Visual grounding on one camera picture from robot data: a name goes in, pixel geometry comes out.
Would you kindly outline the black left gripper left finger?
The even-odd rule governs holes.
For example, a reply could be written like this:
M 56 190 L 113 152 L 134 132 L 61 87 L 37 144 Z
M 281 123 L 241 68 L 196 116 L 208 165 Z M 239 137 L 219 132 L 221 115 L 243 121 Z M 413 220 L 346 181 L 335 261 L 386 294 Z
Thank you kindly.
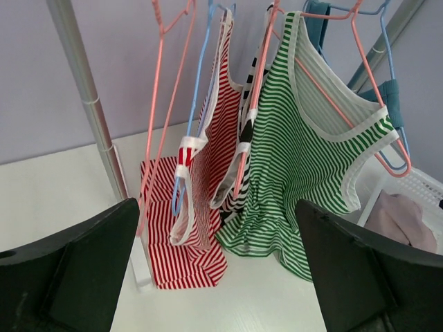
M 1 253 L 2 331 L 109 331 L 138 227 L 126 199 Z

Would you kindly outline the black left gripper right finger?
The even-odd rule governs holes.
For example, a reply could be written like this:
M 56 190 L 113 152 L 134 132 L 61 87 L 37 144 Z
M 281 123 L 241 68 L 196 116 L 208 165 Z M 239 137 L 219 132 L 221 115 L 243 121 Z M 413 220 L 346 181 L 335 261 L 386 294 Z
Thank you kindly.
M 441 331 L 442 256 L 300 200 L 296 218 L 328 331 Z

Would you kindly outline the mauve pink tank top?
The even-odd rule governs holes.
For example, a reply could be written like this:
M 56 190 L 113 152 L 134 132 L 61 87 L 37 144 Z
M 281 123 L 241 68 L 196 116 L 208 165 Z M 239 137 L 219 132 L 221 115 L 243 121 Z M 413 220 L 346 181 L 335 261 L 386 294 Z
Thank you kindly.
M 436 253 L 436 239 L 422 217 L 421 206 L 407 196 L 381 190 L 365 228 L 404 245 Z

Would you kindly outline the red white striped tank top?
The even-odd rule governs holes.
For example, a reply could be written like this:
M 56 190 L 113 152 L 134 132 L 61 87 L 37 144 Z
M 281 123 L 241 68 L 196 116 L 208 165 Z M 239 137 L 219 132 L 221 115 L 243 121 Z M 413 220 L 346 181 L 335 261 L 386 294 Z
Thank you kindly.
M 227 260 L 215 234 L 221 226 L 213 207 L 237 144 L 242 85 L 229 73 L 233 13 L 220 22 L 213 62 L 214 85 L 199 116 L 201 133 L 181 140 L 177 156 L 141 163 L 141 174 L 154 180 L 146 189 L 147 251 L 159 289 L 203 288 L 218 285 Z

